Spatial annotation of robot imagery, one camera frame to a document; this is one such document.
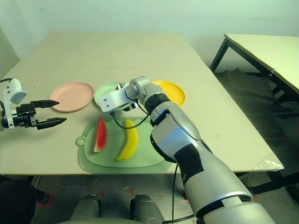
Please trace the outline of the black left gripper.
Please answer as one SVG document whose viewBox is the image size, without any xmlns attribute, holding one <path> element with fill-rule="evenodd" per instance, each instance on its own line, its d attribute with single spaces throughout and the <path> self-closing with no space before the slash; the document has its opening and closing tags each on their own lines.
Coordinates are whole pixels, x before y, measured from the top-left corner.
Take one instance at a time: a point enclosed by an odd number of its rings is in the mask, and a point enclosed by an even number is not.
<svg viewBox="0 0 299 224">
<path fill-rule="evenodd" d="M 13 116 L 14 126 L 20 127 L 36 127 L 37 130 L 51 128 L 57 126 L 67 120 L 67 118 L 50 118 L 45 121 L 37 121 L 35 119 L 36 108 L 50 108 L 58 105 L 55 100 L 37 100 L 28 104 L 22 104 L 16 107 Z"/>
</svg>

